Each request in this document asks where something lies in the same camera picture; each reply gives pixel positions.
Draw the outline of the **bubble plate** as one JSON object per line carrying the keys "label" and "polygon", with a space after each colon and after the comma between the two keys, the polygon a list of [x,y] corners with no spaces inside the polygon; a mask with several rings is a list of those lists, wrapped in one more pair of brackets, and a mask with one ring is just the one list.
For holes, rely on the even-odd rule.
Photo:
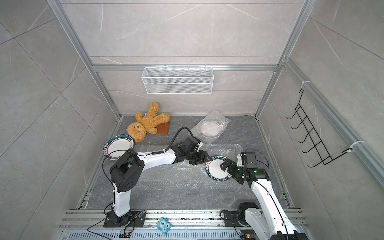
{"label": "bubble plate", "polygon": [[106,142],[103,147],[103,154],[107,159],[117,160],[126,150],[133,147],[134,140],[129,135],[118,135]]}
{"label": "bubble plate", "polygon": [[228,181],[232,176],[221,169],[223,164],[228,158],[220,155],[211,156],[211,161],[206,162],[205,171],[207,175],[214,181],[225,182]]}
{"label": "bubble plate", "polygon": [[191,130],[193,135],[200,139],[205,145],[215,142],[226,130],[227,125],[231,122],[219,111],[213,110]]}

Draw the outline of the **large bubble wrap sheet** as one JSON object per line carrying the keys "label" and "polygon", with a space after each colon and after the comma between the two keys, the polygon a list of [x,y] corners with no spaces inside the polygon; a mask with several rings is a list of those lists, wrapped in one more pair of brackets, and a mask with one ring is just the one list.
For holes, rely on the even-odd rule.
{"label": "large bubble wrap sheet", "polygon": [[166,208],[186,208],[188,204],[207,209],[227,208],[255,199],[247,184],[241,185],[232,178],[214,180],[205,165],[192,166],[187,161],[143,171],[131,192],[133,206],[146,208],[156,204],[165,204]]}

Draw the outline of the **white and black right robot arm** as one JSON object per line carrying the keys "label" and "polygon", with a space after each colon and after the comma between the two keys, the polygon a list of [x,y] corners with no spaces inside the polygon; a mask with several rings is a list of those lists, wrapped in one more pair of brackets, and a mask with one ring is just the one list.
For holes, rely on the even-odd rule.
{"label": "white and black right robot arm", "polygon": [[227,159],[220,169],[239,184],[247,183],[259,206],[242,203],[238,207],[239,222],[252,227],[260,240],[307,240],[286,215],[265,169],[256,166],[255,152],[241,152],[236,162]]}

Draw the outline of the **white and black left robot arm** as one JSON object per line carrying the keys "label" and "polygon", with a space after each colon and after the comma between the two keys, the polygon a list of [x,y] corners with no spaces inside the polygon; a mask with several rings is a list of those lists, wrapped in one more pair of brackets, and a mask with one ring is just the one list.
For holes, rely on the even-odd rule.
{"label": "white and black left robot arm", "polygon": [[141,174],[151,168],[188,161],[190,165],[204,164],[212,160],[208,152],[202,150],[203,143],[197,138],[188,137],[179,145],[169,145],[166,149],[151,153],[137,153],[126,150],[110,168],[114,200],[107,213],[104,227],[125,227],[130,224],[131,191],[138,183]]}

